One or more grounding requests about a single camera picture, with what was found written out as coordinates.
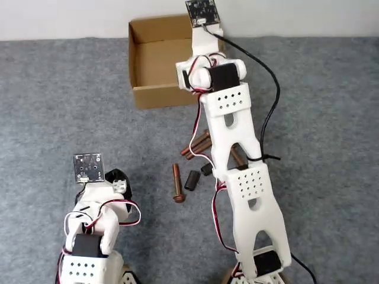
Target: black cable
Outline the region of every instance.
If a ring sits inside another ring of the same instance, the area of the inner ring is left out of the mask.
[[[81,191],[78,192],[78,194],[75,196],[75,205],[78,203],[79,201],[79,197],[83,194],[83,192],[85,191],[85,187],[86,187],[87,183],[84,184],[83,188]]]
[[[314,283],[314,284],[317,284],[317,279],[316,279],[314,273],[312,272],[312,270],[310,270],[310,269],[308,268],[308,266],[306,266],[303,262],[301,262],[300,259],[298,259],[296,256],[294,256],[293,253],[291,253],[291,256],[292,256],[292,258],[293,258],[298,264],[300,264],[300,266],[301,266],[302,268],[304,268],[304,269],[310,274],[310,276],[312,277],[313,283]]]
[[[262,153],[262,160],[265,160],[265,152],[264,152],[265,131],[266,131],[267,123],[268,123],[269,119],[271,118],[271,115],[274,112],[275,108],[277,107],[278,102],[279,102],[279,98],[280,98],[280,85],[279,85],[278,79],[277,79],[275,73],[262,60],[260,60],[256,56],[252,55],[250,52],[248,52],[247,50],[243,49],[241,46],[239,46],[238,44],[232,42],[231,40],[229,40],[229,39],[227,39],[225,37],[222,37],[222,36],[220,36],[218,34],[214,34],[214,33],[210,32],[210,31],[208,31],[208,28],[205,25],[203,25],[203,28],[205,29],[206,32],[208,32],[211,35],[215,36],[219,40],[222,40],[222,41],[230,44],[234,48],[238,49],[239,51],[241,51],[242,53],[246,54],[247,56],[249,56],[251,59],[253,59],[257,63],[259,63],[259,65],[261,65],[271,75],[272,79],[275,82],[275,86],[277,87],[277,93],[276,93],[276,96],[275,96],[275,101],[272,104],[272,107],[269,110],[269,112],[268,112],[268,114],[267,114],[267,116],[265,118],[265,121],[264,121],[263,126],[262,126],[262,130],[261,130],[261,139],[260,139],[260,142],[261,142],[261,153]]]

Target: bolt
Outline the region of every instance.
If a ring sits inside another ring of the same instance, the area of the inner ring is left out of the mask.
[[[172,165],[172,173],[174,174],[174,184],[175,184],[175,196],[174,200],[176,203],[182,203],[185,200],[185,195],[182,193],[182,183],[180,181],[180,171],[179,165]]]
[[[208,140],[204,143],[202,143],[199,147],[197,147],[195,150],[193,150],[193,152],[195,154],[200,154],[201,152],[203,152],[204,150],[208,149],[209,147],[212,146],[212,141],[211,140]],[[191,160],[192,158],[194,157],[194,155],[192,155],[192,153],[188,153],[187,156],[185,156],[185,158],[187,160]]]
[[[210,137],[210,134],[209,134],[209,131],[208,130],[205,130],[204,131],[204,134],[200,135],[198,138],[196,138],[193,142],[192,142],[192,149],[196,146],[198,146],[201,142],[203,142],[204,140],[208,139]],[[190,146],[188,145],[186,148],[184,148],[180,154],[182,156],[186,155],[187,153],[190,152]]]
[[[237,147],[236,145],[232,146],[232,148],[230,149],[230,154],[232,155],[233,159],[236,161],[237,165],[240,167],[240,166],[245,165],[245,162],[243,161],[243,159],[237,152],[236,147]]]

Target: black cylinder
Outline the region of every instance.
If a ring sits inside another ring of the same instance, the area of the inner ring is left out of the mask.
[[[209,176],[210,174],[212,174],[212,164],[207,163],[206,165],[204,165],[201,168],[201,172],[203,173],[204,176]]]
[[[184,188],[189,191],[194,191],[197,185],[197,182],[199,181],[200,173],[196,170],[190,171],[190,174],[188,175],[187,181],[185,182]]]

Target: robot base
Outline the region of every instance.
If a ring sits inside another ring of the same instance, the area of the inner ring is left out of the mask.
[[[290,284],[282,273],[276,273],[270,276],[256,278],[253,282],[249,282],[245,277],[232,277],[233,269],[229,269],[221,284]]]

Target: open cardboard box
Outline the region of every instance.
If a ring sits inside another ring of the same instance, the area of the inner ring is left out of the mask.
[[[129,76],[140,109],[197,102],[180,90],[175,63],[192,55],[192,29],[187,15],[147,18],[129,23]]]

